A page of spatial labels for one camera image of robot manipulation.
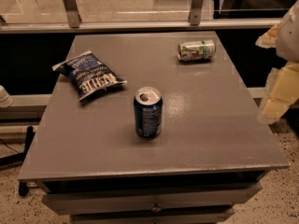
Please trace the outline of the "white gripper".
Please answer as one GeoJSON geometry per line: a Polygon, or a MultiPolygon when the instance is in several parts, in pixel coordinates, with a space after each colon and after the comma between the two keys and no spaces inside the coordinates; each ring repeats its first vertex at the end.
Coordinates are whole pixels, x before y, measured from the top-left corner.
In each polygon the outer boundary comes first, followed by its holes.
{"type": "Polygon", "coordinates": [[[257,120],[264,124],[278,121],[299,100],[299,0],[273,25],[259,36],[255,45],[276,47],[277,56],[287,61],[281,69],[272,68],[264,88],[257,120]]]}

